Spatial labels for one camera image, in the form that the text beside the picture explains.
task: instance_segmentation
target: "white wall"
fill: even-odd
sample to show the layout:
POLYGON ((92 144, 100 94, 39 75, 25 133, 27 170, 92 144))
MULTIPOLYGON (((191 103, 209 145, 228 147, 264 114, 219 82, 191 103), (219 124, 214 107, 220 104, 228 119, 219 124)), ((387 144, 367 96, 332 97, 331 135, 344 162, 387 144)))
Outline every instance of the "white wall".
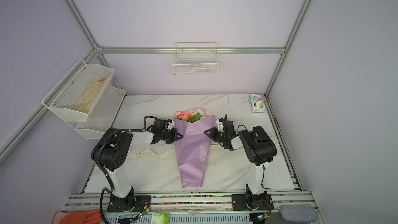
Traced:
POLYGON ((285 46, 303 0, 76 0, 103 46, 285 46))
MULTIPOLYGON (((90 50, 63 0, 0 0, 0 146, 90 50)), ((0 171, 2 223, 51 223, 90 169, 87 141, 48 113, 0 171)))
POLYGON ((314 0, 271 103, 326 223, 398 220, 398 0, 314 0))
POLYGON ((219 54, 218 74, 174 75, 173 54, 106 54, 128 95, 264 93, 279 54, 219 54))

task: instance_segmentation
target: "purple wrapping paper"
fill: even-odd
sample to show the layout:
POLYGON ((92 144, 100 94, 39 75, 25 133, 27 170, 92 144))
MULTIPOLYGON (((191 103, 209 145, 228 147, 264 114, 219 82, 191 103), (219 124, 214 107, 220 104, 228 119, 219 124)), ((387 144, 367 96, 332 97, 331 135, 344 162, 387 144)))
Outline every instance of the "purple wrapping paper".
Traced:
POLYGON ((214 116, 196 122, 174 119, 176 128, 184 137, 175 142, 178 169, 182 187, 202 187, 210 138, 203 132, 214 127, 214 116))

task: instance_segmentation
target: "gray sponge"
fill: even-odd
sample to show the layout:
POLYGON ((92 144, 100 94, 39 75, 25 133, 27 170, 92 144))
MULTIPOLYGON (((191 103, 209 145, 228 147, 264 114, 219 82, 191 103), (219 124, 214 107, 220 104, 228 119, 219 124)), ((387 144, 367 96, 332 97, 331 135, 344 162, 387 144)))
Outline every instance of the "gray sponge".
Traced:
POLYGON ((313 222, 318 215, 311 205, 282 205, 281 216, 291 222, 313 222))

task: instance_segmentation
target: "wall-mounted shelf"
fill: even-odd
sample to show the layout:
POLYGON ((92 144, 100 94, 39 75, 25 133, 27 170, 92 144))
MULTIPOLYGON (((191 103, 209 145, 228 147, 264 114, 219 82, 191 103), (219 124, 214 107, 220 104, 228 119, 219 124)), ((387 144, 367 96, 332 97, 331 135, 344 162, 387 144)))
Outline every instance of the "wall-mounted shelf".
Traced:
POLYGON ((173 61, 175 75, 201 75, 218 72, 216 42, 176 42, 175 46, 173 61))
POLYGON ((80 60, 71 71, 77 72, 74 75, 69 72, 71 79, 62 86, 54 87, 42 104, 86 139, 100 139, 112 126, 126 91, 109 86, 114 70, 108 67, 80 60), (90 95, 91 103, 83 110, 74 110, 87 86, 97 78, 105 79, 100 86, 94 87, 96 90, 90 95))
POLYGON ((93 109, 97 105, 98 100, 101 98, 113 78, 113 69, 99 64, 86 64, 83 60, 80 60, 78 63, 83 63, 82 67, 71 79, 68 85, 63 88, 57 97, 55 97, 52 103, 50 105, 46 105, 44 100, 42 101, 48 109, 63 121, 87 121, 93 109), (102 89, 99 89, 99 92, 96 92, 96 95, 92 99, 93 103, 89 109, 85 109, 84 111, 74 110, 76 102, 83 95, 87 86, 96 78, 101 77, 107 79, 103 82, 102 89))

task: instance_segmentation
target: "white marble surface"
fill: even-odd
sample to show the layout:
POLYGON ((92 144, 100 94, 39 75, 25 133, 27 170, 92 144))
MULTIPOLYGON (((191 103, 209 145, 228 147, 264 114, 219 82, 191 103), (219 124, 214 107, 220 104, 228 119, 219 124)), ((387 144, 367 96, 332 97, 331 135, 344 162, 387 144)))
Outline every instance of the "white marble surface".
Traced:
MULTIPOLYGON (((235 128, 243 124, 248 129, 261 125, 277 147, 277 155, 269 166, 265 186, 272 191, 294 189, 290 173, 277 142, 268 114, 252 113, 248 95, 129 95, 126 96, 116 117, 114 127, 142 128, 143 117, 152 115, 161 118, 174 117, 176 111, 202 107, 215 118, 234 122, 235 128)), ((147 119, 147 127, 153 119, 147 119)), ((248 182, 249 169, 244 149, 224 150, 212 143, 207 157, 207 166, 202 187, 181 187, 174 144, 164 141, 155 145, 130 147, 124 163, 128 180, 136 192, 242 192, 248 182)), ((109 187, 104 174, 97 168, 91 174, 85 192, 101 192, 109 187)))

